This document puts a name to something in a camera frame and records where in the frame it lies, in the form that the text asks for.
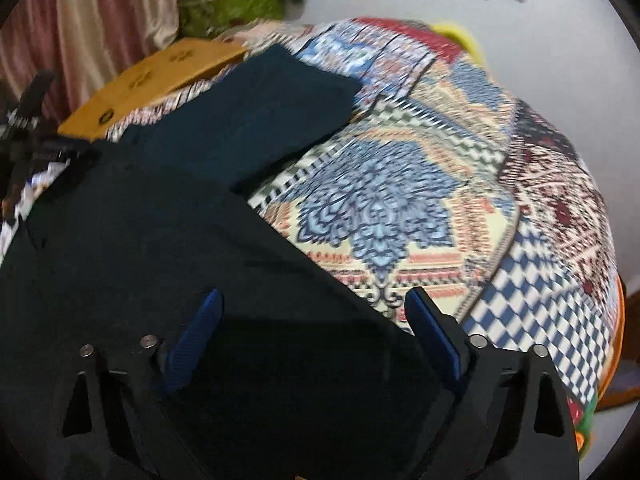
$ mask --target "metal screw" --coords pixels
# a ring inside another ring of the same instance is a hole
[[[476,348],[484,348],[489,344],[486,338],[480,334],[472,334],[469,336],[469,342]]]
[[[546,357],[549,355],[549,350],[546,349],[546,346],[541,344],[533,345],[533,353],[538,357]]]
[[[140,340],[140,346],[142,346],[142,348],[153,348],[154,346],[156,346],[158,344],[158,337],[155,335],[145,335],[141,340]]]
[[[91,345],[84,345],[80,349],[80,357],[89,357],[92,353],[94,353],[94,347]]]

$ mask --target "folded garment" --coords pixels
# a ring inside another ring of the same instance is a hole
[[[212,478],[406,478],[442,393],[416,339],[219,184],[94,148],[35,203],[0,268],[0,424],[36,473],[65,356],[91,344],[122,369],[215,288],[224,317],[162,407]]]
[[[158,123],[130,126],[120,142],[157,164],[251,191],[249,182],[259,184],[279,161],[347,124],[360,88],[275,45]]]

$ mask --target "white wall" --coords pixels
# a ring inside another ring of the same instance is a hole
[[[493,76],[574,142],[640,288],[640,51],[608,0],[307,0],[301,21],[384,16],[466,27]]]

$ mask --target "blue and white checkered pattern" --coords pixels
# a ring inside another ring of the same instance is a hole
[[[520,220],[509,253],[462,327],[500,348],[527,351],[543,344],[574,396],[584,405],[594,396],[610,331],[527,219]]]

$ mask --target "cardboard box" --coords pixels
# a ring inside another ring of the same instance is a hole
[[[58,133],[94,140],[130,111],[242,60],[238,44],[185,38],[146,57],[95,93],[58,127]]]

